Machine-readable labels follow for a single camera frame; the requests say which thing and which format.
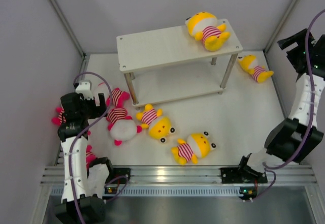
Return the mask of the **yellow frog plush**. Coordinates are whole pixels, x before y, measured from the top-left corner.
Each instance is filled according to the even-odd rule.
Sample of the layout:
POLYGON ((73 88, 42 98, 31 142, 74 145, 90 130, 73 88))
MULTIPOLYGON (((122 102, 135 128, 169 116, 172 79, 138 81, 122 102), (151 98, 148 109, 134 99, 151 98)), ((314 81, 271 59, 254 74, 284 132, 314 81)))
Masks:
POLYGON ((204 131, 203 133, 192 133, 186 140, 177 139, 178 145, 171 148, 176 163, 182 166, 190 162, 197 164, 200 158, 205 158, 215 150, 217 145, 209 140, 209 136, 210 134, 204 131))
POLYGON ((255 55, 241 55, 238 57, 238 63, 242 70, 257 83, 263 83, 274 75, 273 71, 267 70, 265 66, 259 64, 255 55))
POLYGON ((161 144, 165 144, 167 137, 175 132, 170 119, 163 115, 162 109, 156 110, 152 104, 145 105, 144 110, 136 114, 136 119, 141 122, 142 129, 147 129, 148 135, 161 144))
POLYGON ((185 26, 191 37, 200 41, 207 51, 218 51, 230 38, 225 23, 218 25, 217 17, 209 12, 198 12, 185 21, 185 26))

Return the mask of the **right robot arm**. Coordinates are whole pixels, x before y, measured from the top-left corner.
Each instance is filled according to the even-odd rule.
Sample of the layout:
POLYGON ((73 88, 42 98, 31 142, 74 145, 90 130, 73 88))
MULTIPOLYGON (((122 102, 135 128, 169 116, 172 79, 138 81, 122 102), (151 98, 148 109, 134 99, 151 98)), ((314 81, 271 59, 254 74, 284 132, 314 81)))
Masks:
POLYGON ((267 136, 263 149, 242 157, 238 178, 247 183, 259 181, 267 167, 263 161, 273 155, 284 163, 299 164, 322 141, 317 128, 317 110, 324 91, 324 36, 315 40, 311 31, 302 31, 277 42, 280 49, 294 43, 287 59, 297 73, 296 95, 289 116, 267 136))

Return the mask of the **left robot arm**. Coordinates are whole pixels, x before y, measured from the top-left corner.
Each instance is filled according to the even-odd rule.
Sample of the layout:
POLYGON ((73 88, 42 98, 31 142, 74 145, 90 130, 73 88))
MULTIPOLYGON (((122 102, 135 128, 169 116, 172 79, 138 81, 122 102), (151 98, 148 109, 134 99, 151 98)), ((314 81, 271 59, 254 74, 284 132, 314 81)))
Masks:
POLYGON ((107 115, 103 93, 87 99, 81 93, 68 93, 61 97, 62 122, 58 136, 64 156, 64 190, 61 203, 54 208, 62 223, 99 223, 105 220, 105 204, 88 184, 86 149, 89 119, 98 122, 107 115))

